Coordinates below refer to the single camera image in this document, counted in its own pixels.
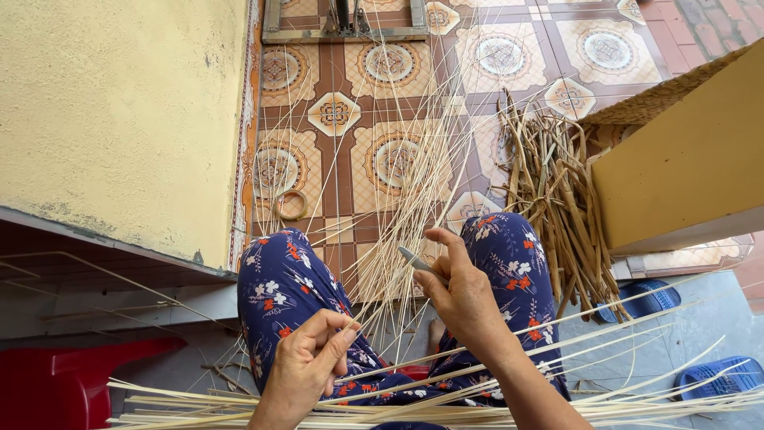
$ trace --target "bare foot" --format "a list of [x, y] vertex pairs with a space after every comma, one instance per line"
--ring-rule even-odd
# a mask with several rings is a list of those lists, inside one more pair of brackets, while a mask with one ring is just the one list
[[429, 325], [429, 339], [427, 341], [427, 355], [433, 355], [435, 350], [438, 349], [440, 338], [443, 337], [445, 331], [445, 324], [438, 319], [430, 321]]

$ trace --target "blue plastic sandal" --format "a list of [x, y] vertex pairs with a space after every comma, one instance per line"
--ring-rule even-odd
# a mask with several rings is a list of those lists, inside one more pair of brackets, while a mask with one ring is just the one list
[[[643, 292], [649, 292], [665, 287], [666, 285], [668, 285], [667, 282], [658, 279], [636, 281], [621, 288], [618, 297], [622, 299], [629, 298], [642, 294]], [[669, 287], [665, 290], [654, 292], [650, 295], [645, 295], [623, 303], [626, 312], [629, 312], [629, 315], [633, 318], [655, 314], [656, 312], [665, 311], [666, 309], [676, 308], [679, 305], [681, 305], [681, 296], [674, 287]], [[618, 322], [616, 315], [608, 308], [603, 308], [594, 312], [594, 319], [600, 324]]]
[[713, 363], [700, 364], [682, 370], [674, 381], [674, 387], [687, 386], [702, 380], [713, 378], [717, 373], [733, 366], [750, 360], [742, 366], [727, 371], [724, 376], [715, 381], [693, 388], [676, 396], [677, 400], [701, 399], [704, 397], [722, 396], [724, 394], [742, 393], [764, 385], [764, 370], [761, 364], [751, 357], [736, 355]]

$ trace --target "hand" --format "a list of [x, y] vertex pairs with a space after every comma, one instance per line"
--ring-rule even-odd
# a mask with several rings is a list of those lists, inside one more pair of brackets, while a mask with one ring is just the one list
[[322, 309], [276, 346], [274, 365], [247, 429], [292, 430], [321, 395], [330, 396], [336, 376], [348, 372], [348, 348], [361, 328], [353, 318]]
[[508, 358], [510, 342], [519, 342], [504, 323], [488, 276], [472, 265], [461, 237], [446, 229], [425, 231], [427, 239], [448, 247], [432, 269], [448, 279], [446, 288], [432, 273], [414, 272], [445, 326], [486, 367]]

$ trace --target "fingernail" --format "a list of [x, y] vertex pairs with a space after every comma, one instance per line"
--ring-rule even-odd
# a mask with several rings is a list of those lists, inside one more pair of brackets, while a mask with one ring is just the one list
[[355, 330], [353, 330], [352, 328], [349, 328], [345, 330], [345, 334], [343, 334], [342, 336], [344, 336], [345, 340], [348, 342], [355, 340]]

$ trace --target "yellow wall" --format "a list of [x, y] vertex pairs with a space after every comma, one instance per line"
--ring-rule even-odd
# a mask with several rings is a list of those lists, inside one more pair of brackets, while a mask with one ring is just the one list
[[614, 254], [764, 229], [762, 70], [759, 42], [592, 165]]
[[225, 266], [246, 7], [0, 2], [0, 205]]

